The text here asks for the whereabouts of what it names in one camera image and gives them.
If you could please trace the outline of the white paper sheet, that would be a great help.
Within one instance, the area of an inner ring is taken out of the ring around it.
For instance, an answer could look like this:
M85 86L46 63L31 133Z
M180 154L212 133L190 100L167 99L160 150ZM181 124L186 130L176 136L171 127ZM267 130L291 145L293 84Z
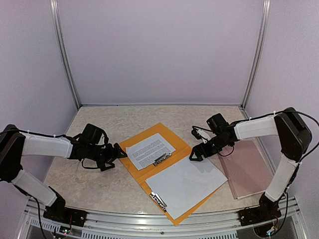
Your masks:
M176 220L221 187L227 178L209 160L180 160L148 178L147 185L166 204L166 211Z
M150 166L163 154L175 151L176 149L159 133L126 147L126 154L137 170Z

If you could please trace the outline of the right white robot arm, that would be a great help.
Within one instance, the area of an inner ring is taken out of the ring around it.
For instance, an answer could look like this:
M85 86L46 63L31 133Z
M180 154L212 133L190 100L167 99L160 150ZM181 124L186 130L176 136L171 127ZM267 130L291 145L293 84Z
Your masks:
M268 202L264 202L255 210L255 217L265 221L274 211L271 202L278 201L292 184L302 160L311 153L309 145L312 133L303 120L307 114L293 107L279 112L269 113L252 119L227 122L222 114L213 115L207 120L209 132L193 126L192 134L202 142L191 150L189 160L202 161L205 158L219 154L223 148L234 147L241 140L277 136L280 149L280 161L274 177L264 193Z

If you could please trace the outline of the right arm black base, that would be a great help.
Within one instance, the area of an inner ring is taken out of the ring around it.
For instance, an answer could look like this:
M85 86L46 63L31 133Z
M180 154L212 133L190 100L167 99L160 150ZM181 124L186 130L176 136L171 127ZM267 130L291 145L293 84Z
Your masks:
M266 222L279 218L281 215L279 200L273 202L265 196L265 193L261 195L258 206L246 207L238 211L241 226Z

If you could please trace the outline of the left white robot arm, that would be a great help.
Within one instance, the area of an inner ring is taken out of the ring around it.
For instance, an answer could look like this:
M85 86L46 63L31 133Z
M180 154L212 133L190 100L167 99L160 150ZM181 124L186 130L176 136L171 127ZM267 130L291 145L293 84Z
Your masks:
M118 143L111 144L106 132L87 124L75 136L48 135L19 129L8 124L0 132L0 179L11 183L24 194L49 207L50 213L63 222L70 216L65 200L54 189L45 185L25 167L27 159L53 159L55 157L96 163L102 172L114 168L116 159L127 155Z

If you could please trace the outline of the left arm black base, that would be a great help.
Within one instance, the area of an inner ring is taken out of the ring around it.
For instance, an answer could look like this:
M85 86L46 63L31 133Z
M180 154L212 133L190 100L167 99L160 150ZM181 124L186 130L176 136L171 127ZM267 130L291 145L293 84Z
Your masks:
M51 206L45 206L43 217L55 222L70 226L84 227L87 212L84 210L66 207L66 202L60 194L55 192L57 198Z

